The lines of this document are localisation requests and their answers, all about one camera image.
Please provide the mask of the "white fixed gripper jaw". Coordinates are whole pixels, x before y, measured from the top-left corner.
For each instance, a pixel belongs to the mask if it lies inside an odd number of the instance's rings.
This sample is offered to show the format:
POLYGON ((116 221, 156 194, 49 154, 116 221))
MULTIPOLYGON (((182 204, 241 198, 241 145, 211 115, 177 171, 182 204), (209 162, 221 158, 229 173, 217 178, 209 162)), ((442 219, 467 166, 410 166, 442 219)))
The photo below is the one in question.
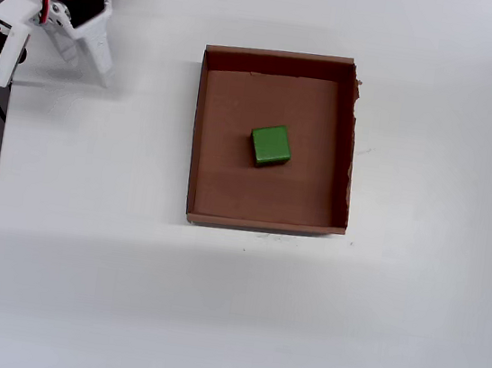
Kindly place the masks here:
POLYGON ((102 87, 108 87, 112 79, 113 61, 107 39, 108 18, 101 16, 83 25, 79 44, 87 58, 96 80, 102 87))

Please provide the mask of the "white moving gripper jaw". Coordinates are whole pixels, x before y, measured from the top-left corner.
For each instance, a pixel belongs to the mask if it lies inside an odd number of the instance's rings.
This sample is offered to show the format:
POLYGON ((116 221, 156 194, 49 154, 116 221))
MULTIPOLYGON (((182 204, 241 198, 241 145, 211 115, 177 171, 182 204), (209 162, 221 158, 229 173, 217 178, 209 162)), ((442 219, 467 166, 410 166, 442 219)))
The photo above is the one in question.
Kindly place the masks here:
POLYGON ((49 8, 48 18, 41 22, 41 12, 35 14, 30 23, 46 32, 60 57, 69 65, 78 63, 78 47, 76 39, 73 39, 67 30, 71 28, 70 12, 64 3, 53 2, 49 8))

